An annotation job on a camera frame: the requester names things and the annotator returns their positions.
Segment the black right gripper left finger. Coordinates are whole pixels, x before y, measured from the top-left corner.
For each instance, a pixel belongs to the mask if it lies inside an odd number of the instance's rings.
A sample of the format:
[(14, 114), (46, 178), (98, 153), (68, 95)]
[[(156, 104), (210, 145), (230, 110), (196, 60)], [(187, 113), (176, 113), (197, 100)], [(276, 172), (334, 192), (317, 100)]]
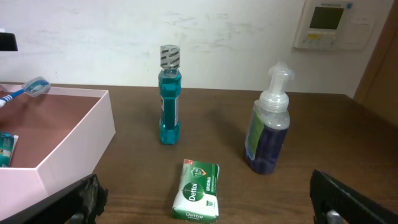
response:
[(104, 212), (108, 189), (90, 174), (36, 204), (4, 219), (1, 224), (95, 224)]

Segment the blue white toothbrush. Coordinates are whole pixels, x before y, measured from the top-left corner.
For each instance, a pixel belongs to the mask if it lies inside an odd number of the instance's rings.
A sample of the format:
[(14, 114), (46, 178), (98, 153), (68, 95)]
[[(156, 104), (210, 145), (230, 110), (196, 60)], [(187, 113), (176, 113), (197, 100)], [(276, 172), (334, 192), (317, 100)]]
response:
[(8, 102), (12, 101), (14, 98), (16, 98), (19, 95), (26, 94), (31, 97), (36, 97), (48, 92), (50, 88), (51, 88), (50, 82), (48, 82), (44, 77), (37, 77), (31, 79), (25, 84), (23, 84), (20, 90), (2, 97), (1, 107), (6, 105)]

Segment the teal white toothpaste tube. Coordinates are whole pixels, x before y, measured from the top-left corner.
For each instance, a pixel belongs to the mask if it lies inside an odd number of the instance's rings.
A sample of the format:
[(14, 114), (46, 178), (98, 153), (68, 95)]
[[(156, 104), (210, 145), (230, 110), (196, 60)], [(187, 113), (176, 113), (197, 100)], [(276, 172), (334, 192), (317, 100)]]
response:
[(1, 133), (0, 137), (0, 166), (9, 167), (17, 144), (18, 135)]

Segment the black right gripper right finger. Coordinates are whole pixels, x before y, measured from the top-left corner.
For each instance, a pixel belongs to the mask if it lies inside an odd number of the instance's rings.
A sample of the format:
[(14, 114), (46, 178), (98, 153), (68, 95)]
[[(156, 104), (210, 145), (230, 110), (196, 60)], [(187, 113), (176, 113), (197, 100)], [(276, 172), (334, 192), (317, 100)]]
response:
[(397, 214), (320, 170), (312, 172), (310, 199), (316, 224), (397, 223)]

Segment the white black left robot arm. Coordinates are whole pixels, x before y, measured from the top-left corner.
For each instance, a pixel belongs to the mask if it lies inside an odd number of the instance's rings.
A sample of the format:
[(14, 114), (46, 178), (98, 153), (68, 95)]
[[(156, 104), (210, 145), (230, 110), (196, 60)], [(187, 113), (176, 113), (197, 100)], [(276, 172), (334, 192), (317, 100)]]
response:
[(0, 51), (18, 51), (16, 36), (3, 28), (0, 31)]

